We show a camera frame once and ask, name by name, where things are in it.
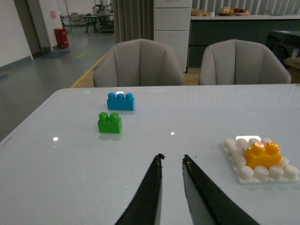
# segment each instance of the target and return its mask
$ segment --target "orange lego brick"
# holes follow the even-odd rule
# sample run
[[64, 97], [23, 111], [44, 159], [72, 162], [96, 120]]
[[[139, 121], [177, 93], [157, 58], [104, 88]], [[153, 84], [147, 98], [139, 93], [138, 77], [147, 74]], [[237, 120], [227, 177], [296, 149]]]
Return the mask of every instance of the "orange lego brick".
[[275, 142], [269, 142], [264, 146], [260, 142], [256, 142], [245, 153], [247, 166], [254, 169], [258, 165], [262, 165], [267, 169], [272, 165], [279, 165], [281, 154], [280, 146]]

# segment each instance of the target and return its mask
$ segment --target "white lego baseplate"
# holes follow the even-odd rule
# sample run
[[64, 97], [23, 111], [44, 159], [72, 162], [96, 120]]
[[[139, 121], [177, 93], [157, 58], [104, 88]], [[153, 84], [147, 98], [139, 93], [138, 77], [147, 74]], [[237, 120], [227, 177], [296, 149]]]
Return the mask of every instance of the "white lego baseplate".
[[289, 165], [289, 159], [284, 156], [281, 157], [279, 165], [272, 165], [269, 169], [262, 165], [258, 165], [254, 169], [247, 166], [245, 152], [247, 148], [251, 148], [252, 144], [256, 142], [266, 145], [272, 140], [263, 138], [259, 141], [251, 138], [247, 141], [240, 138], [235, 141], [228, 138], [222, 143], [223, 151], [240, 184], [295, 183], [300, 181], [298, 177], [299, 170], [295, 166]]

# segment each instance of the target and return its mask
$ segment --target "kitchen counter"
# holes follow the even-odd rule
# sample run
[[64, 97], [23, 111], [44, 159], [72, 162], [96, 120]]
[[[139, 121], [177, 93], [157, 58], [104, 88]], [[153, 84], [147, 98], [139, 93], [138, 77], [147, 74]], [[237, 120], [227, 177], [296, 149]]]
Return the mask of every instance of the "kitchen counter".
[[265, 45], [272, 30], [300, 30], [300, 16], [191, 16], [187, 67], [199, 68], [211, 44], [240, 39]]
[[191, 20], [300, 20], [300, 15], [191, 16]]

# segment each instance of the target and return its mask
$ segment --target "gray floor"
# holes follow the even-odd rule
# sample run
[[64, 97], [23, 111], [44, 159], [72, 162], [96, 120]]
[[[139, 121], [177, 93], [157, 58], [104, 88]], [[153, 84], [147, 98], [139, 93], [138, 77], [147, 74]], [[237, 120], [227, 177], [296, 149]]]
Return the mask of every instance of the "gray floor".
[[67, 34], [68, 52], [59, 59], [39, 57], [0, 67], [0, 141], [55, 91], [70, 88], [115, 43], [113, 33], [84, 33], [75, 27]]

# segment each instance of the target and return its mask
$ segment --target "white cabinet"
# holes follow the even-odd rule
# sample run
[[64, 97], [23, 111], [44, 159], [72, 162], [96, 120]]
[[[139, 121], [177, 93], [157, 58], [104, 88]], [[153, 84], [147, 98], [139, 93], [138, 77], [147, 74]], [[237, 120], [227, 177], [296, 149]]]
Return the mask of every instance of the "white cabinet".
[[192, 0], [154, 0], [154, 40], [170, 45], [187, 69]]

